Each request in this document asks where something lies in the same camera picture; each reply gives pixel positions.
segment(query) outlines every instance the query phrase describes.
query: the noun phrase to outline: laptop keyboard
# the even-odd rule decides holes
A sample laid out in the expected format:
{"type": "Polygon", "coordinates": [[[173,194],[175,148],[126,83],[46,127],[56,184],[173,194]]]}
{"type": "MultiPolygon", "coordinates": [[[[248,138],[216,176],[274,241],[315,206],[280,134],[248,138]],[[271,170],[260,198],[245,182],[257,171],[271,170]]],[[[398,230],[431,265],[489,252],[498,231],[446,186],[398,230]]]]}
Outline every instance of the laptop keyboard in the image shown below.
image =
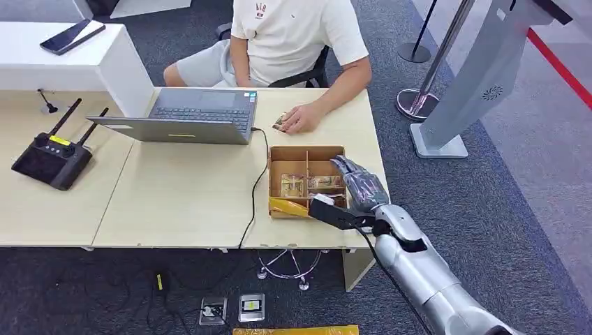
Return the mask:
{"type": "Polygon", "coordinates": [[[157,119],[193,120],[193,121],[231,121],[241,133],[246,132],[249,124],[248,110],[201,110],[198,108],[157,107],[153,117],[157,119]]]}

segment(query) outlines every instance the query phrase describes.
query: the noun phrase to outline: banknote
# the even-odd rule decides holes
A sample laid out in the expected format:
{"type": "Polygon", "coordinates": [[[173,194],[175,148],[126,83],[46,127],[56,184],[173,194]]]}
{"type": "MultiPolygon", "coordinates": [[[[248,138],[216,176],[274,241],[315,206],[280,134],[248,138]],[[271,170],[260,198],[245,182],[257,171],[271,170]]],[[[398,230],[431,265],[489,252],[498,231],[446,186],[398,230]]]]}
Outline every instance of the banknote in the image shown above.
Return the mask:
{"type": "Polygon", "coordinates": [[[281,175],[281,197],[304,197],[304,179],[305,177],[301,174],[283,173],[281,175]]]}
{"type": "Polygon", "coordinates": [[[309,178],[309,188],[338,188],[343,187],[341,176],[317,176],[309,178]]]}
{"type": "Polygon", "coordinates": [[[325,197],[329,197],[329,198],[345,198],[346,197],[346,195],[343,193],[341,193],[341,194],[309,193],[309,198],[314,198],[314,196],[317,194],[322,194],[325,197]]]}
{"type": "Polygon", "coordinates": [[[281,125],[283,124],[283,117],[286,115],[286,112],[282,113],[280,115],[280,117],[276,120],[276,123],[272,126],[272,128],[277,129],[278,131],[281,131],[281,125]]]}

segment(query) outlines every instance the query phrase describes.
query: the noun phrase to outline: robot finger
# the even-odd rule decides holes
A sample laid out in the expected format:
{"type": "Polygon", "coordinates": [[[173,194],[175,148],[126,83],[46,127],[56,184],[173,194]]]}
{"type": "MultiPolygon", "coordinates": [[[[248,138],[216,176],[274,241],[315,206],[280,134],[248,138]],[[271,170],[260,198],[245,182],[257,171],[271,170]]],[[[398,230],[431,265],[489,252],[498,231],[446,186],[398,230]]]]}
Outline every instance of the robot finger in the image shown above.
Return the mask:
{"type": "Polygon", "coordinates": [[[330,160],[333,164],[335,164],[335,167],[341,172],[341,175],[346,176],[350,173],[348,166],[341,159],[339,159],[339,156],[337,156],[336,158],[331,158],[330,160]]]}
{"type": "Polygon", "coordinates": [[[337,157],[341,158],[341,160],[348,166],[348,169],[351,172],[366,172],[366,169],[356,164],[354,161],[346,158],[345,156],[339,155],[337,157]]]}

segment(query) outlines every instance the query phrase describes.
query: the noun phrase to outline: gray floor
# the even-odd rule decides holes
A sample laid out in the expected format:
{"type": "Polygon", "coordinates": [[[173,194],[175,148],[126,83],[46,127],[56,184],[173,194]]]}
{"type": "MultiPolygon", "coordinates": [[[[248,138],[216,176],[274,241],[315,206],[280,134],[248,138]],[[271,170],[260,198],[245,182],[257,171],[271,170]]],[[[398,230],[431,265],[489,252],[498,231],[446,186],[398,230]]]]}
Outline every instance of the gray floor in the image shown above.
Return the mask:
{"type": "MultiPolygon", "coordinates": [[[[582,297],[483,125],[463,134],[470,153],[466,160],[426,161],[415,155],[410,122],[392,107],[395,93],[417,86],[427,70],[426,64],[406,63],[395,53],[419,31],[413,4],[358,0],[355,7],[373,64],[369,95],[393,202],[409,210],[466,289],[498,317],[527,334],[592,334],[582,297]]],[[[152,80],[162,84],[166,65],[213,43],[213,27],[230,18],[229,0],[202,0],[189,9],[116,22],[126,23],[152,80]]],[[[428,45],[433,49],[434,41],[428,38],[428,45]]],[[[328,68],[335,78],[334,57],[328,68]]],[[[443,93],[451,79],[452,71],[443,69],[436,93],[443,93]]],[[[169,326],[169,334],[185,334],[179,318],[166,315],[161,298],[149,303],[150,274],[164,269],[178,277],[168,306],[179,313],[195,308],[204,295],[226,295],[232,304],[229,320],[236,325],[239,292],[259,291],[267,295],[269,314],[250,327],[353,323],[361,334],[422,333],[376,268],[346,294],[340,255],[333,252],[313,272],[311,290],[300,292],[295,283],[257,281],[253,270],[247,271],[251,256],[246,251],[0,249],[0,334],[151,334],[148,310],[153,323],[166,322],[157,334],[169,326]],[[237,274],[212,292],[190,288],[218,283],[235,262],[237,274]]],[[[193,313],[185,318],[192,334],[223,330],[194,327],[193,313]]]]}

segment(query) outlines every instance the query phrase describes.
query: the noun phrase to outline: logo on t-shirt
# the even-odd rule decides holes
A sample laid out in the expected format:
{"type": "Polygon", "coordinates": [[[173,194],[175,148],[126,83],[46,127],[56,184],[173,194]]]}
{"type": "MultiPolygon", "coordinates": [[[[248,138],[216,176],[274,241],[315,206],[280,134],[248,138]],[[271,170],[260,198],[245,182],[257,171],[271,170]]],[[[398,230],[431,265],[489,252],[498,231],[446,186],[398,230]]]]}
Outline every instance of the logo on t-shirt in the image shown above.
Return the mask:
{"type": "Polygon", "coordinates": [[[255,3],[255,7],[257,9],[257,16],[255,16],[255,18],[262,19],[263,14],[265,13],[265,9],[267,8],[267,5],[265,5],[263,2],[260,2],[260,3],[255,3]]]}

